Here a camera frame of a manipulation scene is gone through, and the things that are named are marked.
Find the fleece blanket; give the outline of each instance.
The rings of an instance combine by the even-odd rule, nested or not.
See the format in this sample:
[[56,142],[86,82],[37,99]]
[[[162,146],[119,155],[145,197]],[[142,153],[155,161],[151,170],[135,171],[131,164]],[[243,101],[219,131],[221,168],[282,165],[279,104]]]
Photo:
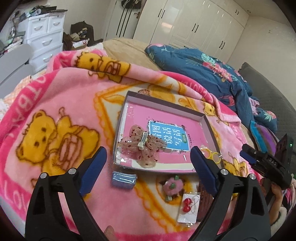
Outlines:
[[236,112],[247,128],[251,121],[256,121],[276,133],[277,122],[274,114],[271,116],[258,108],[259,113],[253,115],[249,97],[256,98],[252,96],[252,89],[231,66],[199,49],[175,49],[156,44],[149,45],[145,52],[162,70],[183,74],[200,83]]
[[[62,52],[50,60],[45,75],[20,91],[0,123],[0,195],[23,220],[42,172],[62,174],[104,146],[108,161],[85,198],[99,227],[113,226],[122,241],[188,240],[198,224],[188,228],[176,222],[182,197],[165,202],[161,183],[169,175],[139,172],[131,191],[111,185],[113,141],[127,91],[205,113],[225,167],[235,175],[253,172],[239,155],[246,143],[240,119],[202,86],[194,90],[162,73],[113,60],[103,50]],[[180,178],[185,192],[197,190],[196,174]],[[77,231],[60,199],[69,227]]]

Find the blue comforter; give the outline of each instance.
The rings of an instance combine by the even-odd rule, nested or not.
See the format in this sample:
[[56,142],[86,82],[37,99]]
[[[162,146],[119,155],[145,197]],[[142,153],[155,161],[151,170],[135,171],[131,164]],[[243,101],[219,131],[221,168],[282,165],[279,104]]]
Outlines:
[[251,87],[236,70],[219,59],[199,49],[175,49],[168,45],[150,45],[145,52],[164,71],[183,74],[200,83],[236,112],[247,128],[251,121],[256,121],[274,133],[277,131],[276,119],[264,110],[258,108],[259,114],[254,117],[249,97],[256,98]]

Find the pink pom pom hair clip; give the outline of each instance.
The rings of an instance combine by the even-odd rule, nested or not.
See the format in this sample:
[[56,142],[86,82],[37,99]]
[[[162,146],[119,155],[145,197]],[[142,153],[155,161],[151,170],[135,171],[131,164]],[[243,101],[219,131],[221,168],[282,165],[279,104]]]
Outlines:
[[129,136],[124,137],[118,147],[122,151],[134,153],[139,165],[143,168],[151,168],[158,161],[158,153],[165,148],[167,143],[160,138],[149,135],[138,125],[133,125],[130,129]]

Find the blue label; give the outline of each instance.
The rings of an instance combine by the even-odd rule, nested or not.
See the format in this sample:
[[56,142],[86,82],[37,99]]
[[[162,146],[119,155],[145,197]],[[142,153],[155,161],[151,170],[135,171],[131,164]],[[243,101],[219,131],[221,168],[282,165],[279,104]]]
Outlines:
[[164,140],[167,149],[189,151],[189,142],[186,131],[182,127],[149,121],[149,134]]

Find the white wall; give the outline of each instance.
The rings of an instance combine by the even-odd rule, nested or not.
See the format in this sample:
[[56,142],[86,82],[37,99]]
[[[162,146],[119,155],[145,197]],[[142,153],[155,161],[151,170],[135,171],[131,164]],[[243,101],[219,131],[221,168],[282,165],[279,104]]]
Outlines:
[[[49,3],[51,6],[57,6],[58,9],[67,9],[64,32],[70,33],[71,24],[85,21],[94,27],[94,39],[104,38],[104,21],[111,0],[39,0],[29,4],[23,4],[18,7],[22,14],[31,10],[36,5],[45,5]],[[7,40],[9,31],[13,24],[9,20],[0,33],[0,40]]]
[[287,25],[250,16],[228,64],[248,62],[273,83],[296,108],[296,33]]

